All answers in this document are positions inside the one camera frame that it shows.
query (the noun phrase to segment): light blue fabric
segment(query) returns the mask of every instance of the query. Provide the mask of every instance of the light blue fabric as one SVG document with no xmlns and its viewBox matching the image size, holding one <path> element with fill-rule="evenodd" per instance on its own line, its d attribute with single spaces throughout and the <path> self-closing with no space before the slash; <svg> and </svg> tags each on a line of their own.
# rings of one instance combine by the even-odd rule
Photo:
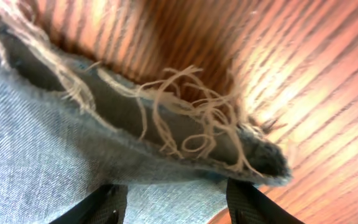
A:
<svg viewBox="0 0 358 224">
<path fill-rule="evenodd" d="M 133 157 L 139 159 L 127 160 L 135 162 L 126 174 L 128 164 L 120 170 L 119 163 L 125 158 L 113 160 L 114 155 L 101 150 L 120 146 L 70 113 L 26 98 L 3 81 L 15 78 L 0 70 L 0 223 L 48 223 L 116 178 L 177 182 L 130 185 L 124 223 L 206 223 L 226 206 L 225 183 L 213 174 L 204 175 L 211 175 L 208 179 L 181 175 L 163 162 L 144 164 L 148 161 L 136 153 Z M 117 161 L 114 170 L 107 161 Z M 147 167 L 149 176 L 137 176 L 136 166 Z"/>
</svg>

